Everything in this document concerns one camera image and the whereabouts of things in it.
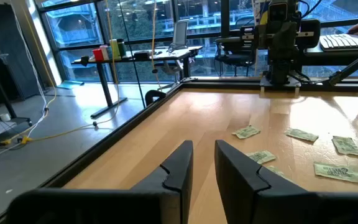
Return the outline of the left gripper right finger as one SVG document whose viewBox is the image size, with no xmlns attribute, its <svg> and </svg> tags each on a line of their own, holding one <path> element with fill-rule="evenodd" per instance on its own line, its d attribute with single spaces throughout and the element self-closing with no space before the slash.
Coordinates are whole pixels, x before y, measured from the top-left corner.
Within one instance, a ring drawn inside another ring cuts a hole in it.
<svg viewBox="0 0 358 224">
<path fill-rule="evenodd" d="M 215 142 L 215 170 L 228 223 L 309 223 L 316 194 L 258 164 L 226 141 Z"/>
</svg>

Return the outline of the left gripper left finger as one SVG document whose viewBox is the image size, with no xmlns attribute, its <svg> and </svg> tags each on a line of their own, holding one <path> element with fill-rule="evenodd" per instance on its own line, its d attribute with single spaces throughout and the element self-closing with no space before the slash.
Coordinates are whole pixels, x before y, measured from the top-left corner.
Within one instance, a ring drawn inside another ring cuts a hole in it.
<svg viewBox="0 0 358 224">
<path fill-rule="evenodd" d="M 130 189 L 137 223 L 188 223 L 192 183 L 193 142 L 186 140 Z"/>
</svg>

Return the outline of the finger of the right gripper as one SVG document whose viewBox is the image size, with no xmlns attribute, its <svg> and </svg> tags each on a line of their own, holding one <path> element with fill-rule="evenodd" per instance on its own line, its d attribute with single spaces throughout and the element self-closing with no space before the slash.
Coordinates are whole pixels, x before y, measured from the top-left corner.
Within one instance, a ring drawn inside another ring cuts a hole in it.
<svg viewBox="0 0 358 224">
<path fill-rule="evenodd" d="M 272 34 L 272 40 L 270 45 L 270 58 L 272 60 L 278 59 L 282 50 L 281 41 L 281 28 L 283 22 L 271 22 L 270 33 Z"/>
<path fill-rule="evenodd" d="M 287 22 L 284 23 L 284 28 L 284 59 L 294 59 L 298 53 L 295 47 L 297 24 L 296 22 Z"/>
</svg>

